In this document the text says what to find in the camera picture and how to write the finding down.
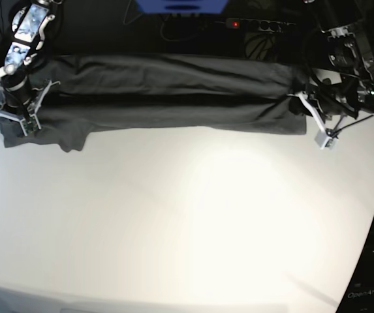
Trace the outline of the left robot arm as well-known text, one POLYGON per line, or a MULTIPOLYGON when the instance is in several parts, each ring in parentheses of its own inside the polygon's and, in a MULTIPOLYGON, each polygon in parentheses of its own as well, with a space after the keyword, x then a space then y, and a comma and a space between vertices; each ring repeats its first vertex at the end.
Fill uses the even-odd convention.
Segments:
POLYGON ((322 119, 374 115, 374 52, 356 1, 289 1, 296 10, 308 99, 322 119))

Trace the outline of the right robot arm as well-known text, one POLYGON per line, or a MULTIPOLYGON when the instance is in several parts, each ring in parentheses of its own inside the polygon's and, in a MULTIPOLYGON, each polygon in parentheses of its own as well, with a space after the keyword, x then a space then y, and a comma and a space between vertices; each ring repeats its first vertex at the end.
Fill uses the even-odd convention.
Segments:
POLYGON ((46 56, 48 28, 60 13, 62 1, 20 1, 12 15, 7 42, 0 47, 0 118, 39 127, 37 113, 55 85, 48 80, 33 87, 30 74, 46 56))

